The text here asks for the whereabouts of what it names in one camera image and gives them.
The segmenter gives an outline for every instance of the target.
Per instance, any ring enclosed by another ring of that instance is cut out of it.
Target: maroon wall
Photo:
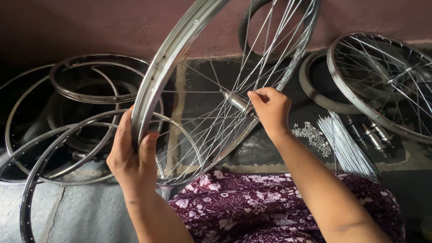
[[[9,64],[33,64],[110,52],[151,59],[193,1],[1,0],[0,58]],[[248,3],[232,0],[204,30],[209,55],[241,51],[236,33]],[[353,31],[432,42],[431,13],[429,0],[323,0],[309,49],[327,47]],[[189,51],[192,56],[203,54],[200,47]]]

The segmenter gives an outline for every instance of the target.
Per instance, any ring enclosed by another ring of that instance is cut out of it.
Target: bicycle wheel
[[[229,2],[196,1],[159,49],[138,91],[132,114],[135,146],[139,146],[149,129],[157,99],[167,92],[174,94],[170,119],[190,134],[197,147],[197,152],[190,153],[182,148],[183,141],[176,136],[176,132],[169,130],[161,133],[170,136],[168,144],[158,143],[158,163],[164,168],[161,174],[165,178],[159,177],[157,183],[162,189],[185,184],[205,173],[226,157],[258,124],[247,91],[265,86],[281,90],[286,85],[304,54],[319,5],[318,0],[310,1],[300,20],[294,21],[293,16],[300,2],[290,0],[284,8],[278,8],[282,11],[280,21],[271,17],[267,21],[263,19],[258,29],[270,23],[279,26],[279,31],[274,36],[269,34],[270,31],[261,32],[264,39],[273,41],[270,45],[263,43],[264,56],[259,62],[249,62],[249,57],[244,54],[237,56],[235,62],[230,62],[237,69],[234,76],[221,70],[220,61],[210,58],[222,55],[222,51],[226,53],[228,43],[236,39],[234,29],[223,28],[230,24],[226,16],[238,13],[238,8],[227,5]],[[272,5],[268,15],[275,11]],[[300,27],[305,19],[309,20],[309,24],[301,32]],[[288,53],[294,55],[289,61],[282,62],[280,58],[272,67],[266,67],[269,54],[277,45],[275,40],[284,28],[291,28],[288,32],[294,34],[290,41],[298,45],[286,45],[281,57]],[[229,51],[241,53],[235,48]],[[191,58],[199,53],[205,53],[204,57]],[[175,89],[166,90],[164,87],[172,74],[176,76]]]
[[[353,33],[332,44],[327,64],[342,93],[368,117],[432,144],[432,58],[395,39]],[[373,109],[374,100],[383,106]]]

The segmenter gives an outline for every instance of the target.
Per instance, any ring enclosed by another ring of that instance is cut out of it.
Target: floral pattern
[[[336,173],[394,243],[405,242],[392,193],[367,179]],[[289,173],[212,170],[168,202],[197,243],[324,242]]]

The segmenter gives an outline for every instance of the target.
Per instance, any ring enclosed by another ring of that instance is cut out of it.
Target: bicycle tire
[[[344,104],[341,102],[334,101],[325,95],[321,94],[311,83],[309,77],[309,69],[317,59],[327,56],[327,49],[321,49],[310,54],[302,63],[299,73],[299,81],[303,91],[306,95],[317,103],[319,106],[331,110],[336,113],[344,115],[361,115],[361,112],[357,107],[350,104]]]

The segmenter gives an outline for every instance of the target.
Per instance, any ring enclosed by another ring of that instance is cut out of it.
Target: gray floor
[[[216,69],[234,75],[239,63],[214,61]],[[210,69],[205,63],[200,71]],[[313,103],[299,85],[298,73],[284,93],[293,100],[290,126],[303,122],[315,124],[318,116],[327,111]],[[376,151],[368,151],[371,160],[383,172],[382,184],[399,200],[407,225],[408,242],[421,242],[419,222],[432,216],[430,208],[432,185],[432,148],[395,136],[396,149],[388,158]],[[334,157],[323,158],[310,148],[329,168],[334,168]],[[239,173],[285,172],[286,167],[262,126],[225,158],[218,168]],[[81,168],[78,179],[92,175],[91,166]],[[0,186],[0,242],[20,242],[19,204],[23,187]],[[32,205],[32,225],[36,242],[138,242],[127,214],[121,189],[117,184],[105,183],[81,187],[59,187],[41,184],[36,187]]]

